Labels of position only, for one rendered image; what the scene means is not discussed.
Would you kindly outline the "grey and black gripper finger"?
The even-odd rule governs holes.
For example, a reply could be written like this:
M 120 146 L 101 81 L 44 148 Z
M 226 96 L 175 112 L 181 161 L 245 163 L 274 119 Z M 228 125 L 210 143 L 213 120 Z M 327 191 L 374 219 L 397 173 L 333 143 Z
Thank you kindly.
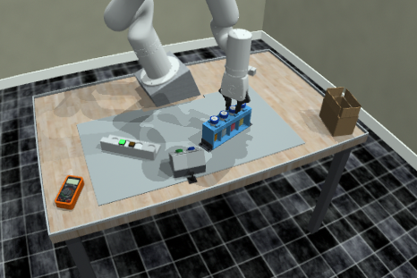
M 224 97 L 224 99 L 225 99 L 225 102 L 226 102 L 226 111 L 229 109 L 229 106 L 232 104 L 232 98 L 230 98 L 230 97 L 226 97 L 226 96 L 224 96 L 224 95 L 222 95 L 223 97 Z
M 250 97 L 248 95 L 248 92 L 246 91 L 245 99 L 243 101 L 237 101 L 237 105 L 235 106 L 235 114 L 241 111 L 242 104 L 249 103 L 250 101 Z

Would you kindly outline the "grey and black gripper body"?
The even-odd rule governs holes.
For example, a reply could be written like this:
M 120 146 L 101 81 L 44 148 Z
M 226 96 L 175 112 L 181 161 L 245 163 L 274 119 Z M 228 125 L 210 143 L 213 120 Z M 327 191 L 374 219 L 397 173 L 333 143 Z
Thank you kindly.
M 246 90 L 249 93 L 248 74 L 242 77 L 235 77 L 224 72 L 221 82 L 220 93 L 237 101 L 243 101 L 246 96 Z

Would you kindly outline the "small open brown cardboard box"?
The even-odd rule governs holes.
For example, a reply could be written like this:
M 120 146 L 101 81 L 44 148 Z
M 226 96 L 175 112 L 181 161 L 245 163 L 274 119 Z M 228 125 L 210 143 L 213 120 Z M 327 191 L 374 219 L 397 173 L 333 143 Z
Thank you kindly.
M 352 135 L 361 109 L 348 89 L 342 97 L 343 90 L 344 87 L 328 88 L 319 112 L 320 119 L 333 137 Z

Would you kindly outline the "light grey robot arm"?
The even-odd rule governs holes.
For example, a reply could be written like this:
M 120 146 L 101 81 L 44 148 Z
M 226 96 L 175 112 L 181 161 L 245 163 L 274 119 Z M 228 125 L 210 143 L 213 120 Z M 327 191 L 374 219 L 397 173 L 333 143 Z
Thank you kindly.
M 247 73 L 254 76 L 257 68 L 249 66 L 252 34 L 248 30 L 232 27 L 239 19 L 235 0 L 206 2 L 213 17 L 211 31 L 217 45 L 226 53 L 226 73 L 235 77 Z M 153 28 L 153 12 L 153 0 L 112 0 L 104 12 L 104 21 L 109 29 L 123 31 L 131 26 L 128 40 L 144 68 L 140 78 L 150 87 L 167 83 L 180 69 L 178 60 L 167 57 L 161 45 Z

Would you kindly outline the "orange digital multimeter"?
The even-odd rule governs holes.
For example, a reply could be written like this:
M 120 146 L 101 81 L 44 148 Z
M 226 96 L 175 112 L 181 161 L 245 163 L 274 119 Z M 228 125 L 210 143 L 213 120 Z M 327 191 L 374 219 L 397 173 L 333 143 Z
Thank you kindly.
M 55 198 L 56 206 L 72 210 L 83 186 L 84 180 L 82 177 L 68 175 Z

